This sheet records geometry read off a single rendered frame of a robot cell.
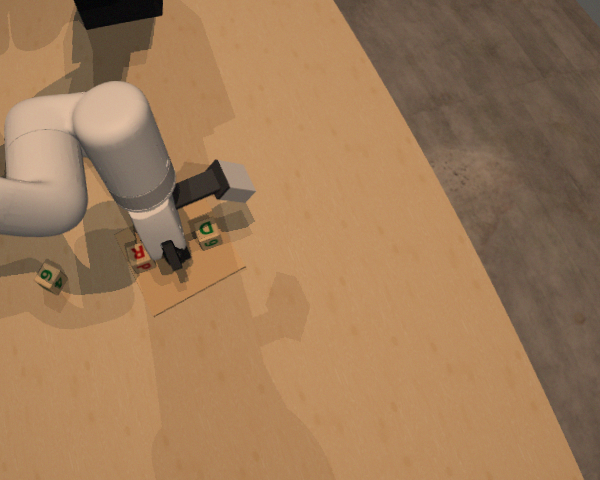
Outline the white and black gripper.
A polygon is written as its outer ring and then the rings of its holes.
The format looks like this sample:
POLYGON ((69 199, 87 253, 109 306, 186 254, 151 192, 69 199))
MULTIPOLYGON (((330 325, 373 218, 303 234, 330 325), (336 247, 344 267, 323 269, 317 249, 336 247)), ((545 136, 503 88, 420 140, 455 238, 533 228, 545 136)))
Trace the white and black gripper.
POLYGON ((131 210, 120 206, 115 201, 118 206, 128 211, 149 257, 155 261, 161 259, 163 253, 166 261, 169 260, 168 264, 170 263, 173 271, 181 269, 182 263, 191 258, 186 246, 180 216, 176 210, 173 195, 171 195, 175 185, 176 173, 169 194, 161 202, 147 209, 131 210), (180 258, 181 256, 182 258, 180 258))

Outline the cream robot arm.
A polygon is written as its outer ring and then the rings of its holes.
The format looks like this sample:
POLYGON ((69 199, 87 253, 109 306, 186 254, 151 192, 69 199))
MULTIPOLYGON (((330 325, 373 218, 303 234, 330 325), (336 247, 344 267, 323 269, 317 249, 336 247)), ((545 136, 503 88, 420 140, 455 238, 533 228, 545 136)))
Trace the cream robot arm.
MULTIPOLYGON (((146 96, 123 81, 23 100, 6 116, 4 139, 1 235, 50 237, 76 227, 88 205, 83 157, 127 209, 153 207, 175 181, 146 96)), ((243 164, 215 159, 205 172, 176 183, 172 195, 178 210, 213 194, 246 203, 255 192, 243 164)))

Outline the tan flat mat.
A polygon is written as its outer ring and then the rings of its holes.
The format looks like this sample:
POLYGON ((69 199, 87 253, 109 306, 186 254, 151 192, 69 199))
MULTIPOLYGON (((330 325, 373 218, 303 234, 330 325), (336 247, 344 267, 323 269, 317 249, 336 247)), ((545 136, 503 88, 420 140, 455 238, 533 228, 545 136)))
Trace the tan flat mat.
POLYGON ((136 274, 126 249, 141 242, 134 225, 115 235, 154 317, 246 267, 205 198, 178 212, 191 255, 180 270, 173 271, 162 254, 156 268, 136 274), (223 244, 202 250, 193 223, 210 217, 215 217, 223 244))

